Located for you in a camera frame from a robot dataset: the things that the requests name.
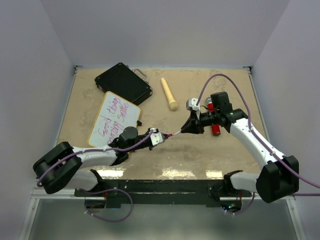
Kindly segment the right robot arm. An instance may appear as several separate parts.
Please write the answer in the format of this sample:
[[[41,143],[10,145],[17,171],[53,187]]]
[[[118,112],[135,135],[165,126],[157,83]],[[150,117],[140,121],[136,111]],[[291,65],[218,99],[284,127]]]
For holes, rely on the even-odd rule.
[[[219,125],[238,139],[253,156],[261,169],[260,174],[236,170],[223,177],[223,192],[230,197],[240,190],[257,193],[266,203],[272,203],[299,190],[299,162],[293,156],[285,156],[274,148],[249,123],[249,117],[241,109],[233,109],[226,92],[210,96],[214,111],[202,113],[196,98],[186,102],[190,116],[181,127],[182,134],[203,134],[205,127]]]

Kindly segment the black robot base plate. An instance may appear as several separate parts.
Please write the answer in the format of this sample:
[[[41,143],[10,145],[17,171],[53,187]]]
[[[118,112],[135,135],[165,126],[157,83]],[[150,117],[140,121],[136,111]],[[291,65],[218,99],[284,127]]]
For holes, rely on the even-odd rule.
[[[251,197],[246,190],[225,190],[222,179],[103,179],[90,193],[80,189],[76,197],[84,197],[89,208],[120,208],[133,200],[136,205],[205,205],[219,208],[226,201],[241,206],[240,197]]]

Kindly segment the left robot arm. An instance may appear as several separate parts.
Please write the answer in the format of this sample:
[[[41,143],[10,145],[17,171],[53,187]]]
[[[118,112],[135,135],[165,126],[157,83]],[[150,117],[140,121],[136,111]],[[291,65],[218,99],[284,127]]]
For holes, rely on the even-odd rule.
[[[149,128],[139,134],[135,127],[126,127],[111,143],[102,147],[74,147],[63,141],[42,156],[33,165],[37,187],[47,194],[64,188],[83,189],[92,196],[104,190],[100,177],[91,168],[117,166],[129,158],[129,153],[140,149],[152,150],[172,137],[171,133]]]

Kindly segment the yellow framed whiteboard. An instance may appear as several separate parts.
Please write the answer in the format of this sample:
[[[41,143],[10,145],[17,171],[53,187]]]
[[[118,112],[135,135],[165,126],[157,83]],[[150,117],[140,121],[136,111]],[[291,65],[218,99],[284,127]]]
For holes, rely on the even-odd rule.
[[[140,114],[137,105],[107,91],[88,136],[88,145],[103,147],[110,144],[126,127],[136,127]]]

